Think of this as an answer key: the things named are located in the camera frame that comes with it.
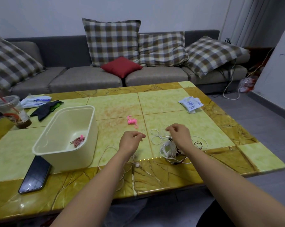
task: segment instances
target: cream plastic container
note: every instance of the cream plastic container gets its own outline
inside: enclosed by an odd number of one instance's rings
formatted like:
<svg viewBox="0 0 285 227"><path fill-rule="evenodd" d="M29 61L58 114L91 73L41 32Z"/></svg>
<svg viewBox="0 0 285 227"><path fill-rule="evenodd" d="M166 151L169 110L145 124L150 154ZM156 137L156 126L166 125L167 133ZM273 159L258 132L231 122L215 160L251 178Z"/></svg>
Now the cream plastic container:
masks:
<svg viewBox="0 0 285 227"><path fill-rule="evenodd" d="M32 152L42 156L60 171L88 167L95 151L97 124L95 107L67 107L57 111L40 135ZM74 148L71 141L85 136L85 140Z"/></svg>

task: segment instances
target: phone screen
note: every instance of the phone screen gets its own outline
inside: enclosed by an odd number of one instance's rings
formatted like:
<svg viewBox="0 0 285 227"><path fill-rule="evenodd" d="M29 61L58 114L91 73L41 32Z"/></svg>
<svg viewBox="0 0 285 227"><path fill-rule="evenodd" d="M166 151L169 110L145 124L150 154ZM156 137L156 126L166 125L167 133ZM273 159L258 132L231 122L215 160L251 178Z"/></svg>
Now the phone screen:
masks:
<svg viewBox="0 0 285 227"><path fill-rule="evenodd" d="M46 183L51 165L41 156L35 156L23 180L19 193L39 190Z"/></svg>

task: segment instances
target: marble table top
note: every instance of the marble table top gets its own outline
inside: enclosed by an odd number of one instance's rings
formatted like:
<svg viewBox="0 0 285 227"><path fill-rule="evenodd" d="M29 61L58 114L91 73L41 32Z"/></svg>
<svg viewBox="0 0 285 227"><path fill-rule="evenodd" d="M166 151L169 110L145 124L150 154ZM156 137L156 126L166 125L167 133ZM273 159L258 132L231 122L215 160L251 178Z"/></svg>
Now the marble table top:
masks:
<svg viewBox="0 0 285 227"><path fill-rule="evenodd" d="M82 105L95 106L98 137L91 165L85 169L59 172L52 169L45 187L20 195L18 189L34 158L32 147L55 113L42 122L31 118L32 124L18 129L8 119L0 119L0 221L50 213L63 209L78 191L95 176L99 158L106 146L118 146L127 130L130 114L138 120L138 131L146 134L135 154L140 167L132 167L124 176L124 186L114 198L136 198L156 192L202 185L203 181L192 164L172 165L160 157L160 145L152 143L152 129L164 132L166 125L185 124L192 136L205 139L203 149L212 158L243 176L254 176L285 168L285 164L234 119L227 115L209 97L190 81L152 84L134 87L88 90L47 94L52 100L61 100L59 108ZM178 103L188 97L198 97L204 104L189 114ZM104 166L115 154L108 149L101 158ZM126 164L125 171L131 164Z"/></svg>

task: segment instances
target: sofa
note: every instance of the sofa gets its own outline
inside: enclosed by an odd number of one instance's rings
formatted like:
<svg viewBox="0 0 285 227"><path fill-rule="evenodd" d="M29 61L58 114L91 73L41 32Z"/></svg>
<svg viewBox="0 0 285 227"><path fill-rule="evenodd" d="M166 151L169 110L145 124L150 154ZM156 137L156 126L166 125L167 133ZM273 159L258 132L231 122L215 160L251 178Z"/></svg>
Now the sofa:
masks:
<svg viewBox="0 0 285 227"><path fill-rule="evenodd" d="M186 31L185 46L203 36L218 39L219 31ZM16 84L10 92L0 90L0 94L3 96L18 95L21 99L29 93L48 94L187 80L190 80L204 93L213 93L223 91L230 80L230 69L234 65L234 61L232 61L220 70L209 72L202 79L185 66L144 67L129 74L125 79L120 79L101 68L90 66L91 58L85 35L8 38L6 40L28 53L47 68L46 71ZM233 68L233 83L228 90L236 88L238 82L246 76L247 70L240 64L248 62L249 58L249 53L237 58Z"/></svg>

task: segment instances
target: plaid pillow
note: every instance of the plaid pillow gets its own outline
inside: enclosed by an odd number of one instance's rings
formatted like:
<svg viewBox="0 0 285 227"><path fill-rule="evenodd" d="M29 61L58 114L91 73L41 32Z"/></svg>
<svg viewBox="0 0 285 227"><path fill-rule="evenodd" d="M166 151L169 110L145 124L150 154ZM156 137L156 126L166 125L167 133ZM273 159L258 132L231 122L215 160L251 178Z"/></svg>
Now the plaid pillow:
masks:
<svg viewBox="0 0 285 227"><path fill-rule="evenodd" d="M0 37L0 89L9 90L44 70L44 66L23 50Z"/></svg>
<svg viewBox="0 0 285 227"><path fill-rule="evenodd" d="M140 20L100 22L82 18L93 67L100 67L118 57L138 63Z"/></svg>
<svg viewBox="0 0 285 227"><path fill-rule="evenodd" d="M144 66L177 66L188 59L184 32L139 34L138 48Z"/></svg>
<svg viewBox="0 0 285 227"><path fill-rule="evenodd" d="M189 59L184 63L200 78L243 54L240 47L202 37L186 47Z"/></svg>

